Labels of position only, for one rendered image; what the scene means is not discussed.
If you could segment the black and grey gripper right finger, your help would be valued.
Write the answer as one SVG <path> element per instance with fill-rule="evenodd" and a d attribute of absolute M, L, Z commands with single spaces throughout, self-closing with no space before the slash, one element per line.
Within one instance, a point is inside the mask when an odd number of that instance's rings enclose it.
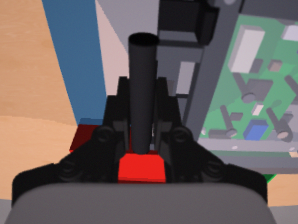
<path fill-rule="evenodd" d="M 268 205 L 268 185 L 259 172 L 224 162 L 194 141 L 182 126 L 177 96 L 169 96 L 166 77 L 156 79 L 154 150 L 164 161 L 165 183 L 228 183 L 261 195 Z M 203 176 L 203 178 L 202 178 Z M 204 182 L 203 182 L 204 180 Z"/>

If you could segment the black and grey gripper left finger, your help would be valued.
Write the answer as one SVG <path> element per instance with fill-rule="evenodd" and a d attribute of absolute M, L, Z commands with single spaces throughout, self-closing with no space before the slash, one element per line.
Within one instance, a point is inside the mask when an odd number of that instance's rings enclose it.
<path fill-rule="evenodd" d="M 107 96 L 103 123 L 93 130 L 91 139 L 59 163 L 18 173 L 12 181 L 11 209 L 22 194 L 39 186 L 80 182 L 118 183 L 120 159 L 129 150 L 130 124 L 129 78 L 119 76 L 117 94 Z"/>

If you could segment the red open bin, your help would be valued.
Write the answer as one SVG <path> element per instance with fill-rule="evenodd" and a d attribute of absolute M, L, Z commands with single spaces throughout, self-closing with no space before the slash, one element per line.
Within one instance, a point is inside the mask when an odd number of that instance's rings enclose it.
<path fill-rule="evenodd" d="M 93 130 L 100 125 L 78 124 L 70 146 L 70 153 L 91 139 Z M 145 155 L 137 155 L 131 148 L 131 127 L 129 151 L 120 159 L 118 184 L 166 184 L 164 160 L 157 151 L 150 150 Z M 142 157 L 148 156 L 148 157 Z"/>

